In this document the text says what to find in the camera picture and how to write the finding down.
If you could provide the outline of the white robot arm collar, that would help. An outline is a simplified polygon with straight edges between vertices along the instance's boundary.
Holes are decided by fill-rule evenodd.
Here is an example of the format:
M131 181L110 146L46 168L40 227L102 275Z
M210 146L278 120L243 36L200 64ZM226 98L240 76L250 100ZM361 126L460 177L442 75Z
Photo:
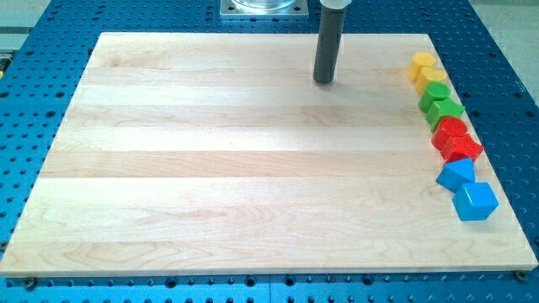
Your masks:
M320 0L325 8L344 9L351 4L352 0Z

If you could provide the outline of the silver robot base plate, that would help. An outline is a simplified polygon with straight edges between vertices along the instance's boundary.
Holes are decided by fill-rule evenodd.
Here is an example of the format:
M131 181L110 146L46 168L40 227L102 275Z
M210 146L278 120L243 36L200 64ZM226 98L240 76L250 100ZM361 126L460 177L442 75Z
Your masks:
M307 0L221 0L220 16L242 17L306 17Z

